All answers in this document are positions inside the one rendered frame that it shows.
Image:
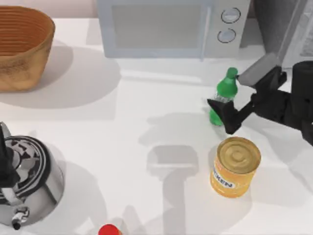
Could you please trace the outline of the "green bottle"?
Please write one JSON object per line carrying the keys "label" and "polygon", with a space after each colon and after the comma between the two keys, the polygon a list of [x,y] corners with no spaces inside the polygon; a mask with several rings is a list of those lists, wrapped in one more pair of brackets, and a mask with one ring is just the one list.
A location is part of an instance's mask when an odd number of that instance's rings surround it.
{"label": "green bottle", "polygon": [[[216,94],[213,98],[214,100],[227,103],[235,98],[238,92],[236,84],[237,75],[238,70],[236,68],[228,68],[226,76],[217,85]],[[210,109],[209,119],[212,124],[216,126],[223,126],[223,122],[213,109]]]}

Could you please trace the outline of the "yellow can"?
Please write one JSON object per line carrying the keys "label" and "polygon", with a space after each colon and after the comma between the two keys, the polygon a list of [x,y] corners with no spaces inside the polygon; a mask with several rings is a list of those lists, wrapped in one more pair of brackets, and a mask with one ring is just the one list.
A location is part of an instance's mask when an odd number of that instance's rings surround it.
{"label": "yellow can", "polygon": [[212,188],[227,198],[244,195],[261,162],[259,148],[242,137],[223,140],[216,150],[210,183]]}

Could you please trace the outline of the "microwave oven door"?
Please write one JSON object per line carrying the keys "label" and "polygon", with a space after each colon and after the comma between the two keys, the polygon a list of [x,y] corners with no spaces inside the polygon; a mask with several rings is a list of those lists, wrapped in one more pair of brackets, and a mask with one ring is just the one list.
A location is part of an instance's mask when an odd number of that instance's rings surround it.
{"label": "microwave oven door", "polygon": [[105,56],[201,58],[212,0],[97,0]]}

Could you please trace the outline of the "woven brown basket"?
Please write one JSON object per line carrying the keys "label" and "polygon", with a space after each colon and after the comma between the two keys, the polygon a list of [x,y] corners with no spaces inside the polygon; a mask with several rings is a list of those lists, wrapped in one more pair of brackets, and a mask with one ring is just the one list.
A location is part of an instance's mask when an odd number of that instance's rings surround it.
{"label": "woven brown basket", "polygon": [[0,5],[0,92],[26,91],[39,83],[55,28],[42,11]]}

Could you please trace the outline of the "red capped bottle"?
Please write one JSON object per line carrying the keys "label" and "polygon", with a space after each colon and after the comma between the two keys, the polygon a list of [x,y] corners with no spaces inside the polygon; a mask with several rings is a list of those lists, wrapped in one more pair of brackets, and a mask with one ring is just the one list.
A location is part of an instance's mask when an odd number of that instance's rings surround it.
{"label": "red capped bottle", "polygon": [[105,224],[99,229],[98,235],[122,235],[122,232],[113,224]]}

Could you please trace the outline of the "pale microwave oven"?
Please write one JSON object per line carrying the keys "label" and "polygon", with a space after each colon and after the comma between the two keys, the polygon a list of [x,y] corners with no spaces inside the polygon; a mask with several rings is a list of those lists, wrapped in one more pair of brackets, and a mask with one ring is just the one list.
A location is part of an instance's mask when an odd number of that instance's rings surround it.
{"label": "pale microwave oven", "polygon": [[[206,41],[205,58],[229,58],[237,55],[247,19],[251,0],[212,0],[209,32]],[[235,23],[226,24],[221,20],[221,13],[236,7],[241,16]],[[219,31],[231,28],[236,32],[234,41],[228,44],[217,39]]]}

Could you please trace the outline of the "round microwave knob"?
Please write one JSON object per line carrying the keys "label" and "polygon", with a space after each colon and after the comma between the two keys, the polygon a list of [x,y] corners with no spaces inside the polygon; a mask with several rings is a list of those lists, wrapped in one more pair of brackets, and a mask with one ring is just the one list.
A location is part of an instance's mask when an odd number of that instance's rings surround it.
{"label": "round microwave knob", "polygon": [[226,9],[221,13],[221,20],[227,24],[235,23],[241,16],[241,12],[238,8],[233,7]]}
{"label": "round microwave knob", "polygon": [[219,31],[217,39],[220,43],[228,44],[234,41],[236,38],[235,30],[228,28],[226,30]]}

